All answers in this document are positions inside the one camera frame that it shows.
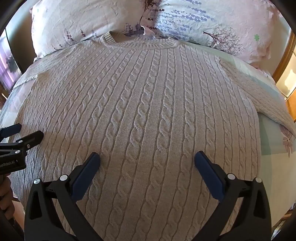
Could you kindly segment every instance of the metal screw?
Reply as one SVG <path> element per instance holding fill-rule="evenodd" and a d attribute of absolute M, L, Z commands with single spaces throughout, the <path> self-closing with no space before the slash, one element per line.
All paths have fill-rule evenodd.
<path fill-rule="evenodd" d="M 67 175 L 62 175 L 60 178 L 59 178 L 61 181 L 65 181 L 68 179 L 68 176 Z"/>
<path fill-rule="evenodd" d="M 262 179 L 259 178 L 259 177 L 256 177 L 255 180 L 256 180 L 257 183 L 261 183 L 262 182 Z"/>
<path fill-rule="evenodd" d="M 227 177 L 228 177 L 228 179 L 230 179 L 230 180 L 234 180 L 234 179 L 235 179 L 235 175 L 233 175 L 232 173 L 229 173 L 229 174 L 227 175 Z"/>
<path fill-rule="evenodd" d="M 38 184 L 39 182 L 40 182 L 40 179 L 39 178 L 37 178 L 37 179 L 34 180 L 34 184 Z"/>

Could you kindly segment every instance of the beige cable-knit sweater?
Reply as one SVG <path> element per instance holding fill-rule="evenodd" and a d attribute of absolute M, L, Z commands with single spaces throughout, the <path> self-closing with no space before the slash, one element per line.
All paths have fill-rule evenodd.
<path fill-rule="evenodd" d="M 250 180 L 260 166 L 257 111 L 294 133 L 282 105 L 219 61 L 173 39 L 116 33 L 39 60 L 22 77 L 36 80 L 16 122 L 21 136 L 45 136 L 12 174 L 15 193 L 25 204 L 35 178 L 56 180 L 95 151 L 101 167 L 78 206 L 105 241 L 190 240 L 217 204 L 194 154 Z"/>

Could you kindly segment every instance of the floral pillow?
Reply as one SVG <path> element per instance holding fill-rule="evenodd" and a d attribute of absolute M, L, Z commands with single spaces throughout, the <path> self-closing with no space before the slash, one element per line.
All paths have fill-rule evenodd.
<path fill-rule="evenodd" d="M 41 0 L 32 8 L 32 40 L 42 58 L 108 31 L 142 32 L 147 0 Z"/>
<path fill-rule="evenodd" d="M 141 25 L 146 33 L 216 48 L 257 67 L 269 57 L 277 16 L 268 0 L 153 0 Z"/>

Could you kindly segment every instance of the mattress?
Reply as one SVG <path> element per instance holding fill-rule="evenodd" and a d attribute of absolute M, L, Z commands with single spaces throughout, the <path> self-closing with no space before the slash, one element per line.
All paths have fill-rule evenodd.
<path fill-rule="evenodd" d="M 270 79 L 243 61 L 215 49 L 200 45 L 192 45 L 192 47 L 202 48 L 204 51 L 225 59 L 242 73 L 249 75 L 252 80 L 266 89 L 271 95 L 280 94 Z M 64 60 L 63 56 L 63 60 L 60 59 L 52 63 L 52 66 Z M 24 77 L 16 84 L 1 112 L 0 126 L 9 126 L 14 123 L 22 103 L 30 93 L 31 86 L 36 78 L 32 77 L 28 72 L 25 75 L 30 76 L 30 78 Z M 296 143 L 290 133 L 286 132 L 281 125 L 263 114 L 259 114 L 258 117 L 262 152 L 262 168 L 259 176 L 265 184 L 271 206 L 272 223 L 275 224 L 296 200 L 296 192 L 293 192 L 293 189 L 287 192 L 287 189 L 295 183 L 292 173 L 295 171 L 296 165 L 292 160 L 295 158 L 294 146 Z"/>

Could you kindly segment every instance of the ribbed neckline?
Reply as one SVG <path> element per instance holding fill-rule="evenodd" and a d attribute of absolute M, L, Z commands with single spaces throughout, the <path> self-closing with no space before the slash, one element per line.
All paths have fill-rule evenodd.
<path fill-rule="evenodd" d="M 168 39 L 144 39 L 141 37 L 127 37 L 118 32 L 108 32 L 101 36 L 105 46 L 125 49 L 169 49 L 176 48 L 180 42 Z"/>

